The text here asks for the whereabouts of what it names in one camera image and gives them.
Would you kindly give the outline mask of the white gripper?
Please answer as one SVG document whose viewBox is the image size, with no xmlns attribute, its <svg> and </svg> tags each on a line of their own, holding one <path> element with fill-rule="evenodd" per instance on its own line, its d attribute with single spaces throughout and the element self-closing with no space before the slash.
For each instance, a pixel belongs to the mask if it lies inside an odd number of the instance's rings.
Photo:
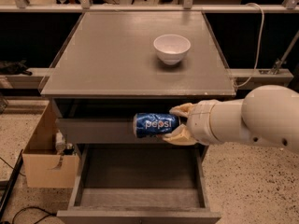
<svg viewBox="0 0 299 224">
<path fill-rule="evenodd" d="M 219 144 L 220 141 L 213 133 L 210 121 L 211 111 L 217 103 L 217 100 L 207 100 L 196 105 L 186 103 L 172 107 L 169 113 L 188 118 L 187 126 L 181 124 L 173 132 L 158 134 L 158 137 L 175 146 L 192 146 L 196 143 L 205 146 Z"/>
</svg>

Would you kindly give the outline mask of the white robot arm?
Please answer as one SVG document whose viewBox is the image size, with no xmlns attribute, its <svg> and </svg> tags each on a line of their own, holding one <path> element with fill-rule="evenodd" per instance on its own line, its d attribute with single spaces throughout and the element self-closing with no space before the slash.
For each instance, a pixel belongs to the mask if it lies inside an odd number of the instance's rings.
<svg viewBox="0 0 299 224">
<path fill-rule="evenodd" d="M 237 142 L 299 153 L 299 93 L 286 87 L 265 85 L 243 99 L 187 103 L 170 113 L 187 120 L 163 136 L 172 145 Z"/>
</svg>

